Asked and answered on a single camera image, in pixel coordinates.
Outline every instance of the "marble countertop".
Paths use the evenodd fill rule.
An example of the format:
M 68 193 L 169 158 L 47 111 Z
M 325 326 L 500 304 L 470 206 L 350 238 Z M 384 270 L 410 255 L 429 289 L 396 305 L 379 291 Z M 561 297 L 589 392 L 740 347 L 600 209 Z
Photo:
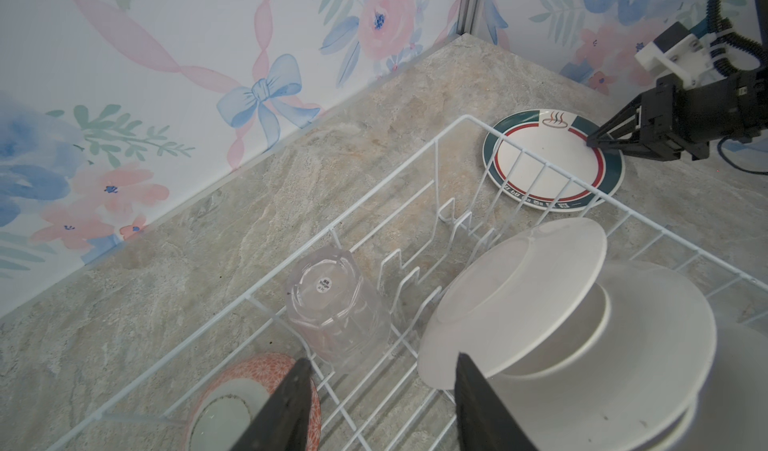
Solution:
M 518 110 L 560 108 L 602 123 L 619 107 L 536 64 L 461 36 L 3 318 L 0 449 L 45 449 L 458 116 L 473 114 L 494 124 Z M 477 160 L 470 165 L 475 172 L 478 148 L 468 151 Z M 628 158 L 615 196 L 768 281 L 766 183 L 765 177 L 728 168 L 720 158 L 668 163 Z M 596 215 L 614 218 L 609 214 Z M 627 238 L 635 237 L 630 229 Z M 265 289 L 260 299 L 277 310 L 282 292 Z M 768 308 L 764 297 L 746 291 L 719 299 L 716 310 L 732 320 Z M 148 390 L 127 399 L 125 412 L 156 413 L 172 403 L 170 397 L 180 396 L 256 329 L 260 323 L 253 312 L 253 307 L 235 309 L 182 363 L 169 365 L 173 373 L 159 373 Z M 768 324 L 761 326 L 768 331 Z M 259 350 L 274 350 L 264 346 Z M 280 351 L 300 353 L 295 344 Z M 128 426 L 95 425 L 68 449 L 123 449 L 120 437 L 126 433 L 142 449 L 178 448 L 178 428 L 149 426 L 137 436 Z

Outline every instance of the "white bowl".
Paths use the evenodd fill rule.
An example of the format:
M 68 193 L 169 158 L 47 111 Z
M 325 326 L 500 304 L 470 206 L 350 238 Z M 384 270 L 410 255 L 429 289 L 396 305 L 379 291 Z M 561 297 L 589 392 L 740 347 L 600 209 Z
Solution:
M 696 420 L 675 451 L 765 451 L 768 338 L 730 324 L 717 330 L 717 340 Z
M 611 312 L 590 349 L 540 377 L 489 379 L 540 449 L 642 446 L 692 404 L 714 359 L 712 310 L 679 273 L 637 261 L 606 263 L 596 282 Z
M 485 377 L 523 358 L 584 299 L 606 247 L 603 228 L 584 217 L 553 220 L 493 247 L 456 277 L 432 314 L 419 376 L 452 389 L 459 351 Z

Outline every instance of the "dish rack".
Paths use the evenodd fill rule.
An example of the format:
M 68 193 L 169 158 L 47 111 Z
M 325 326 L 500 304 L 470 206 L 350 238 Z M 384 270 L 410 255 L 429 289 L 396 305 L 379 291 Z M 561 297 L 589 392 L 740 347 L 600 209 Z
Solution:
M 488 168 L 492 160 L 485 169 L 477 164 L 477 150 L 485 133 L 493 133 L 519 149 L 518 160 L 527 155 L 542 164 L 541 172 L 522 200 L 502 196 L 502 188 L 491 183 Z M 560 195 L 571 183 L 593 193 L 589 205 L 577 214 L 566 215 L 551 213 L 559 196 L 545 210 L 523 206 L 547 169 L 567 180 Z M 513 172 L 514 166 L 507 173 L 507 180 Z M 604 226 L 609 236 L 609 258 L 633 260 L 642 256 L 646 261 L 687 273 L 710 300 L 726 291 L 763 296 L 768 291 L 768 285 L 762 281 L 654 223 L 556 164 L 520 148 L 491 126 L 464 115 L 90 413 L 48 447 L 48 451 L 63 449 L 86 428 L 102 422 L 127 423 L 138 427 L 135 433 L 144 433 L 141 427 L 147 425 L 161 425 L 181 435 L 187 425 L 185 407 L 188 409 L 190 403 L 194 404 L 194 398 L 205 385 L 235 362 L 244 350 L 249 350 L 260 338 L 273 339 L 266 336 L 276 329 L 284 336 L 286 349 L 298 350 L 293 352 L 294 357 L 304 355 L 312 362 L 313 380 L 322 400 L 321 449 L 390 451 L 400 449 L 399 446 L 429 451 L 457 449 L 452 393 L 427 388 L 416 373 L 419 332 L 453 277 L 477 257 L 501 239 L 523 229 L 547 219 L 575 215 L 589 215 Z M 389 352 L 356 375 L 337 375 L 283 319 L 286 308 L 273 309 L 264 299 L 268 288 L 273 287 L 278 290 L 273 296 L 278 297 L 272 301 L 281 302 L 281 277 L 303 255 L 327 243 L 349 249 L 379 292 L 385 299 L 392 300 Z M 254 315 L 260 313 L 264 322 L 173 404 L 157 414 L 118 411 L 121 401 L 146 385 L 168 362 L 198 343 L 208 330 L 241 304 L 252 305 Z M 768 311 L 757 313 L 742 322 L 750 323 L 766 314 Z

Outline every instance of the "wall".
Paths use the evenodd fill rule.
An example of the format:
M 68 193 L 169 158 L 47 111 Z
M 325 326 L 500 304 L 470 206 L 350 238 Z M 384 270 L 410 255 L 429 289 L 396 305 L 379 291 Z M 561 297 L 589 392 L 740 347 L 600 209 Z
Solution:
M 634 54 L 672 22 L 691 28 L 705 15 L 706 0 L 482 0 L 472 33 L 626 102 L 654 83 Z M 760 40 L 754 0 L 723 0 L 722 15 Z M 757 65 L 741 52 L 729 56 Z
M 455 33 L 458 3 L 0 0 L 0 316 Z

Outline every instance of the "black cable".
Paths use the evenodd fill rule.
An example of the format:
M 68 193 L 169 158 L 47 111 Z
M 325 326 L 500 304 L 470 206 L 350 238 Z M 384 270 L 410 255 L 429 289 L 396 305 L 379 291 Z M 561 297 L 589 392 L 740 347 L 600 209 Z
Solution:
M 730 138 L 725 137 L 723 139 L 720 139 L 720 142 L 717 143 L 717 154 L 719 154 L 720 157 L 723 158 L 723 160 L 726 163 L 730 164 L 731 166 L 733 166 L 734 168 L 736 168 L 738 170 L 744 171 L 745 173 L 760 174 L 762 176 L 768 176 L 768 170 L 749 170 L 749 169 L 744 169 L 741 166 L 739 166 L 738 164 L 734 163 L 732 160 L 726 158 L 725 153 L 723 152 L 723 143 L 725 141 L 729 140 L 729 139 Z
M 720 16 L 720 3 L 722 0 L 706 0 L 706 26 L 709 32 L 723 32 L 732 29 L 730 21 L 723 19 Z M 760 66 L 768 66 L 768 53 L 763 46 L 749 38 L 745 38 L 741 34 L 736 32 L 729 32 L 724 34 L 714 41 L 711 45 L 727 43 L 730 46 L 744 51 L 745 53 L 753 55 L 760 62 Z M 736 66 L 731 64 L 730 60 L 725 56 L 725 49 L 718 48 L 710 52 L 710 56 L 713 60 L 713 66 L 725 77 L 735 74 L 739 71 Z

